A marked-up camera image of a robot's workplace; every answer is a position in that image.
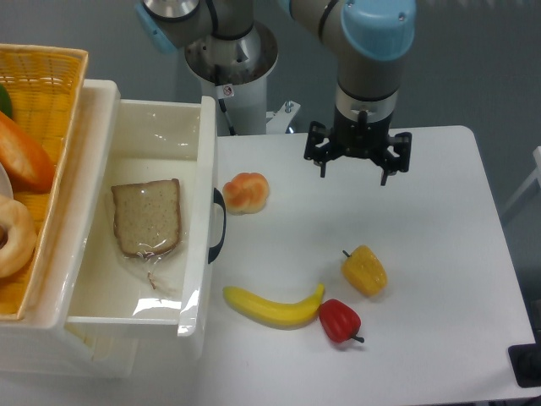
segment orange bread roll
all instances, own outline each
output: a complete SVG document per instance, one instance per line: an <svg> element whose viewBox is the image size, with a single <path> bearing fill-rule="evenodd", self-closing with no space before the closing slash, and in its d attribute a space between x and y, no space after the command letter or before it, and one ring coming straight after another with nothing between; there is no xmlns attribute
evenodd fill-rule
<svg viewBox="0 0 541 406"><path fill-rule="evenodd" d="M230 213L257 213L265 207L269 196L269 183L260 173L240 173L222 190L227 211Z"/></svg>
<svg viewBox="0 0 541 406"><path fill-rule="evenodd" d="M0 112L0 163L15 190L47 193L55 167L43 147Z"/></svg>

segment red bell pepper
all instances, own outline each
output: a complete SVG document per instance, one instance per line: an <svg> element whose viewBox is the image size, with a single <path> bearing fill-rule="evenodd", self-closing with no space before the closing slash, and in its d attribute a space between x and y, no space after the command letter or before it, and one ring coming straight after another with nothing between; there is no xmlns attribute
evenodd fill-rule
<svg viewBox="0 0 541 406"><path fill-rule="evenodd" d="M351 338L364 343L364 338L357 337L361 328L360 317L340 300L329 299L320 306L320 321L325 333L334 343L343 343Z"/></svg>

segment green vegetable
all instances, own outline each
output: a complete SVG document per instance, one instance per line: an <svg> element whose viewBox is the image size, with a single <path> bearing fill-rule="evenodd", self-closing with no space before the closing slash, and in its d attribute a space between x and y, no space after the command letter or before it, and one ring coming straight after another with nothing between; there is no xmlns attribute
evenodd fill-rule
<svg viewBox="0 0 541 406"><path fill-rule="evenodd" d="M9 118L13 118L14 112L11 105L11 98L9 97L8 91L0 83L0 112L3 112Z"/></svg>

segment wicker basket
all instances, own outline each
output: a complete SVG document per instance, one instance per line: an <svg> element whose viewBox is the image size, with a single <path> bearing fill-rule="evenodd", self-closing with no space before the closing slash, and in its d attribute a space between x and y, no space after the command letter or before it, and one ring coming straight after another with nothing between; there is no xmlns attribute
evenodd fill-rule
<svg viewBox="0 0 541 406"><path fill-rule="evenodd" d="M14 121L41 143L57 168L49 194L14 194L34 217L38 240L32 260L11 277L0 279L0 320L22 319L30 293L40 280L43 241L50 228L87 63L87 51L0 44L0 83L10 95Z"/></svg>

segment black handle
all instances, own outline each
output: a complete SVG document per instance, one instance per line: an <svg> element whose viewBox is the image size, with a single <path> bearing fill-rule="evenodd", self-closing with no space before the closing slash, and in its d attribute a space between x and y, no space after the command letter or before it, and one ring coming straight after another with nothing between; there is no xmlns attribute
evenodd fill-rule
<svg viewBox="0 0 541 406"><path fill-rule="evenodd" d="M226 239L226 224L227 224L227 214L226 214L226 202L223 200L223 196L220 193L220 190L217 188L214 188L214 203L219 205L223 210L223 229L221 231L221 239L218 244L216 244L214 247L209 248L209 264L214 262L214 260L218 257L221 251L221 247L223 246L223 242Z"/></svg>

